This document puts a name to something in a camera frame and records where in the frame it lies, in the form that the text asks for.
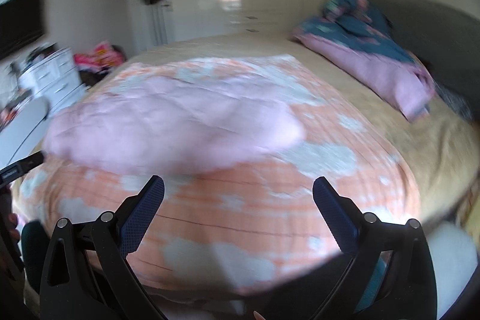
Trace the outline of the person's left hand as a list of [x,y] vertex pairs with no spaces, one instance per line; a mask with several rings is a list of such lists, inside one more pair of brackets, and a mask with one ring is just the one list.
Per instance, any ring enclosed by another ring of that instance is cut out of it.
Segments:
[[20,242],[20,233],[17,229],[17,227],[18,227],[18,216],[17,216],[17,214],[14,214],[14,213],[9,214],[8,215],[8,221],[9,221],[9,224],[10,224],[9,233],[10,233],[11,238],[13,239],[13,241],[15,243],[19,243]]

